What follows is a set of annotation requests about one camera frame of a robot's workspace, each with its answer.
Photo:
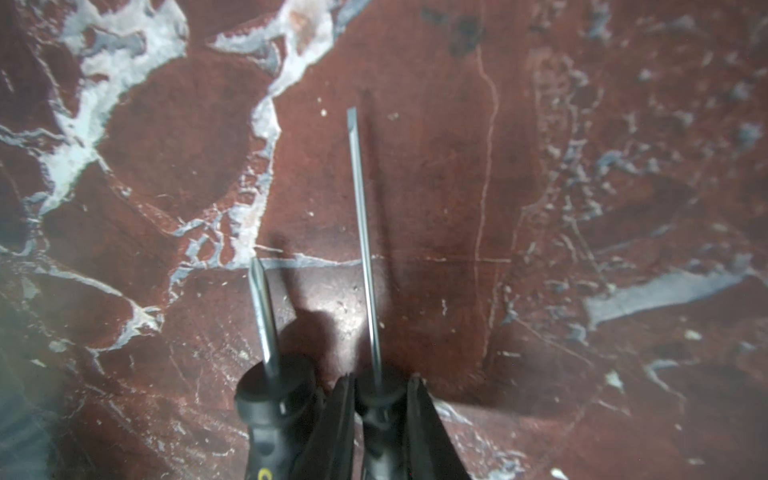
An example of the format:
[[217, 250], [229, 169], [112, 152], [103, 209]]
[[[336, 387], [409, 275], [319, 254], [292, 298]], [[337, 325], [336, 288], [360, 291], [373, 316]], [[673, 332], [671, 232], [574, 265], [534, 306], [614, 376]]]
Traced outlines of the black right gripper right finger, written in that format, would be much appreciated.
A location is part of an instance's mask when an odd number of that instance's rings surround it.
[[406, 402], [410, 478], [470, 480], [421, 377], [409, 379]]

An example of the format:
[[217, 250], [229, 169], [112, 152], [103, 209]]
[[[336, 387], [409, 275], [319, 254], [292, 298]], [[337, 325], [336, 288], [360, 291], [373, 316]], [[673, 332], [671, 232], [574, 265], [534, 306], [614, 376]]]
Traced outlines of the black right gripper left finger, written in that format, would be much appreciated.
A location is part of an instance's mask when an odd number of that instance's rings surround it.
[[355, 379], [338, 379], [290, 479], [350, 480], [354, 463]]

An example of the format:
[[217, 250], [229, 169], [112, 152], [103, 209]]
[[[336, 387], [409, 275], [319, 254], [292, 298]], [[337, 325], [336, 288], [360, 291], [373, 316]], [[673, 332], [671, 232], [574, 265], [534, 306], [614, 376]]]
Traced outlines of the black yellow screwdriver short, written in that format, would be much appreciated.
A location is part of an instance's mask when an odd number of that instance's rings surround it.
[[311, 359], [279, 349], [269, 286], [258, 258], [248, 281], [263, 360], [239, 380], [235, 407], [248, 430], [247, 479], [287, 479], [305, 449], [317, 417]]

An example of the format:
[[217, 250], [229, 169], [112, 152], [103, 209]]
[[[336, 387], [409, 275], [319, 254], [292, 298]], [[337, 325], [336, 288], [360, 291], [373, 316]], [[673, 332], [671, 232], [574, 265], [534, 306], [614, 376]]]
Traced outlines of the black yellow screwdriver long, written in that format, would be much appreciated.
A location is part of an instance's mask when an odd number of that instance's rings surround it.
[[347, 130], [363, 271], [371, 365], [357, 379], [357, 409], [363, 422], [364, 479], [406, 479], [405, 383], [381, 356], [357, 109], [347, 110]]

